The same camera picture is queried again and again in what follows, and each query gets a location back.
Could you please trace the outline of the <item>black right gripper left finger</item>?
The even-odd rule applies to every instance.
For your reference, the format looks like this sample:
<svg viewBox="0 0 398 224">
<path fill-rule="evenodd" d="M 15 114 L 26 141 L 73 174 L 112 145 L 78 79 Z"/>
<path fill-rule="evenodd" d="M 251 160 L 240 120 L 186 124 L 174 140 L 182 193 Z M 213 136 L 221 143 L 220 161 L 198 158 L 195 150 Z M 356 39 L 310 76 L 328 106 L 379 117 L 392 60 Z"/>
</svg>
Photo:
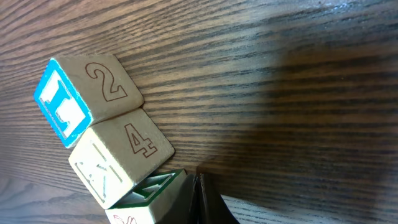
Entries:
<svg viewBox="0 0 398 224">
<path fill-rule="evenodd" d="M 197 177 L 193 174 L 184 180 L 170 210 L 157 224 L 197 224 L 198 190 Z"/>
</svg>

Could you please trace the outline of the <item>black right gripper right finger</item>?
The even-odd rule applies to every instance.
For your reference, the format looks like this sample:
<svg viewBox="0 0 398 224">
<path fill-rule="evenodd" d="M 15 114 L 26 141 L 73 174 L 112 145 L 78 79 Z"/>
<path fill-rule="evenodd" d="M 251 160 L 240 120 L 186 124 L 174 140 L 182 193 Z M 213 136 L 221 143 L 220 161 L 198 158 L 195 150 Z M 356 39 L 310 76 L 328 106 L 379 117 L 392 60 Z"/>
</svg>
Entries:
<svg viewBox="0 0 398 224">
<path fill-rule="evenodd" d="M 239 224 L 230 212 L 221 195 L 215 189 L 210 176 L 199 175 L 200 181 L 200 224 Z"/>
</svg>

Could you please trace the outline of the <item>wooden block with E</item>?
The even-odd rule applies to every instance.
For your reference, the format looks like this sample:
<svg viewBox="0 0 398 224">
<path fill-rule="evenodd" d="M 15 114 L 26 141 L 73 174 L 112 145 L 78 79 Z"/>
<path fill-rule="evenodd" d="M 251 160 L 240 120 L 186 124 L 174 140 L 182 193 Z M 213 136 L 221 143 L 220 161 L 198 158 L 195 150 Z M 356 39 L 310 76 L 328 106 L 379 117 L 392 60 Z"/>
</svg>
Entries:
<svg viewBox="0 0 398 224">
<path fill-rule="evenodd" d="M 92 125 L 140 107 L 144 98 L 110 54 L 52 57 L 34 100 L 66 148 Z"/>
</svg>

